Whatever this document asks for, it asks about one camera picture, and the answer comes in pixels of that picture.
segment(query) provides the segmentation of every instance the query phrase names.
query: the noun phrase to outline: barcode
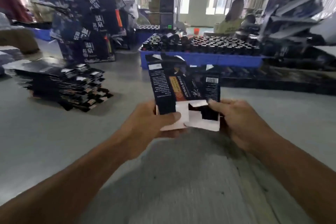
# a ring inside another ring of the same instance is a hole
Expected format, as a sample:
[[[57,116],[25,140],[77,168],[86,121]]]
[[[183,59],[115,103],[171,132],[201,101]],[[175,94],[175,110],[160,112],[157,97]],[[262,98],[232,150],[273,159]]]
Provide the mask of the barcode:
[[[209,78],[209,77],[207,77],[206,82],[218,83],[218,78]]]
[[[148,68],[149,70],[153,70],[153,69],[160,69],[162,68],[162,66],[161,66],[161,63],[159,63],[159,64],[149,65]]]

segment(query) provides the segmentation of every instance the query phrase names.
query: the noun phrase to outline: yellow shirt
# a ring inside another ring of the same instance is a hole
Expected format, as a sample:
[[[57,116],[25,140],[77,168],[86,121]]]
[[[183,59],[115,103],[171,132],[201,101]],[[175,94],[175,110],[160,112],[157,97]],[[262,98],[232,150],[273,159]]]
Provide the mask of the yellow shirt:
[[[236,19],[228,22],[224,20],[221,23],[216,23],[213,28],[213,32],[219,34],[233,34],[240,28],[243,20],[244,19]]]

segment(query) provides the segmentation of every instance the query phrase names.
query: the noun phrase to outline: person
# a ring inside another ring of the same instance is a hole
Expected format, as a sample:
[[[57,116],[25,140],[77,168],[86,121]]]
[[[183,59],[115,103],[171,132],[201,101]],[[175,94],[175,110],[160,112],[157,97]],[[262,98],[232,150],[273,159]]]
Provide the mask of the person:
[[[6,10],[9,19],[30,23],[33,21],[27,10],[22,5],[21,0],[0,0],[0,8]]]
[[[224,115],[231,139],[256,156],[317,223],[336,222],[336,172],[278,135],[246,101],[210,100],[209,106]],[[139,104],[109,139],[2,205],[0,223],[73,223],[120,165],[154,138],[185,132],[161,132],[181,114],[155,115],[154,109],[155,101]]]
[[[241,23],[243,22],[243,19],[240,18],[243,9],[244,9],[244,1],[234,0],[232,2],[229,12],[225,16],[224,21],[215,24],[214,33],[220,33],[220,34],[235,33],[239,29]]]

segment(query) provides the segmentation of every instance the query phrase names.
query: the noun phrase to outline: person's right hand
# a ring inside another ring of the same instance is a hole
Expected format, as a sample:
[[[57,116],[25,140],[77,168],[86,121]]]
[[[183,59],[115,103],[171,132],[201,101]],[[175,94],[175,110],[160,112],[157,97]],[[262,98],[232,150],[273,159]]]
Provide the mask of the person's right hand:
[[[208,101],[209,107],[224,115],[229,136],[245,151],[253,151],[258,141],[275,133],[245,100]]]

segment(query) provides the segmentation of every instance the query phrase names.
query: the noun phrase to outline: orange cup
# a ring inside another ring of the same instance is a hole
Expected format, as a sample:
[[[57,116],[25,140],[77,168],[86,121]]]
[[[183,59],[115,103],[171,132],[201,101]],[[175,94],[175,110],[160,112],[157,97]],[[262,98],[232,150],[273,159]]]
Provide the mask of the orange cup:
[[[194,28],[194,35],[198,35],[200,33],[200,29],[199,28]]]

